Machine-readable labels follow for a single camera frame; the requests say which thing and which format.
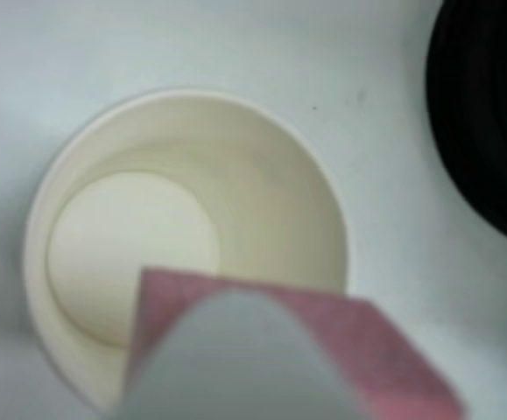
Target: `light blue surface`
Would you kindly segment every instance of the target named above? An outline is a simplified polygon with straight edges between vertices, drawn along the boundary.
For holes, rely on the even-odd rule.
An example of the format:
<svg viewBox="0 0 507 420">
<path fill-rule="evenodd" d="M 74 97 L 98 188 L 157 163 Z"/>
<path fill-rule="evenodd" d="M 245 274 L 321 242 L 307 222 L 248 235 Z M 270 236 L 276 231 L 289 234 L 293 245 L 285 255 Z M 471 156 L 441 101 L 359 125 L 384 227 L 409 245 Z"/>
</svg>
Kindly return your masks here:
<svg viewBox="0 0 507 420">
<path fill-rule="evenodd" d="M 112 102 L 191 85 L 245 96 L 306 135 L 347 212 L 351 291 L 400 325 L 471 418 L 507 419 L 507 240 L 453 188 L 426 119 L 439 5 L 0 0 L 0 418 L 85 410 L 32 342 L 19 277 L 23 223 L 50 159 Z"/>
</svg>

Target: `white paper cup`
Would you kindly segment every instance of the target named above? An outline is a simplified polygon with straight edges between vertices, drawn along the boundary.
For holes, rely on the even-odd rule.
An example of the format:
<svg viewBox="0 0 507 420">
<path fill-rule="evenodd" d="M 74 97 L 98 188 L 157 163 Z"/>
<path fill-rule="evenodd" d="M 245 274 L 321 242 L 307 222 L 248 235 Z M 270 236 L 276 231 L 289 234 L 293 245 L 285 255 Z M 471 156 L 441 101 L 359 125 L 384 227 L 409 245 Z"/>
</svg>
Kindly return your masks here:
<svg viewBox="0 0 507 420">
<path fill-rule="evenodd" d="M 298 134 L 227 94 L 159 92 L 100 115 L 57 157 L 27 224 L 25 287 L 55 367 L 107 409 L 123 393 L 142 267 L 342 293 L 346 248 Z"/>
</svg>

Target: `white surface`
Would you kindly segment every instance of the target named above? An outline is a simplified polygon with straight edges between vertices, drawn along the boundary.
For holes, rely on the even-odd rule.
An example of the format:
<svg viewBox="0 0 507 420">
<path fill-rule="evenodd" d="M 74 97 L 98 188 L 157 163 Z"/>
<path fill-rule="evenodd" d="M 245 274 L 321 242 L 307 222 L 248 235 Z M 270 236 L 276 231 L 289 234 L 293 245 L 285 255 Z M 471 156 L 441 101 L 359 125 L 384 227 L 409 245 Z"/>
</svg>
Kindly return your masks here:
<svg viewBox="0 0 507 420">
<path fill-rule="evenodd" d="M 507 419 L 507 240 L 453 188 L 426 119 L 424 58 L 439 5 L 0 1 L 0 334 L 31 337 L 20 235 L 60 145 L 126 95 L 207 85 L 265 105 L 312 141 L 342 186 L 357 255 L 351 290 L 409 334 L 460 392 L 470 418 Z M 0 410 L 19 412 L 18 402 L 80 418 L 36 348 L 24 349 L 2 352 Z M 16 372 L 53 385 L 44 393 L 12 387 Z"/>
<path fill-rule="evenodd" d="M 105 410 L 122 400 L 139 267 L 177 263 L 206 274 L 345 291 L 341 209 L 302 142 L 244 100 L 168 90 L 114 107 L 68 144 L 33 202 L 23 258 L 33 323 L 74 389 Z M 142 177 L 170 179 L 194 203 L 186 195 L 185 203 L 171 200 L 170 209 L 166 191 L 148 191 Z M 185 212 L 177 212 L 181 205 Z M 171 226 L 161 230 L 180 237 L 162 238 L 148 230 L 154 225 Z M 218 244 L 210 247 L 214 233 Z M 195 249 L 184 237 L 193 234 L 203 238 Z M 193 253 L 204 256 L 193 261 Z M 214 253 L 217 265 L 205 258 Z"/>
<path fill-rule="evenodd" d="M 126 347 L 140 270 L 214 273 L 218 248 L 215 226 L 190 192 L 150 173 L 118 173 L 87 185 L 61 212 L 49 242 L 49 281 L 76 326 Z"/>
</svg>

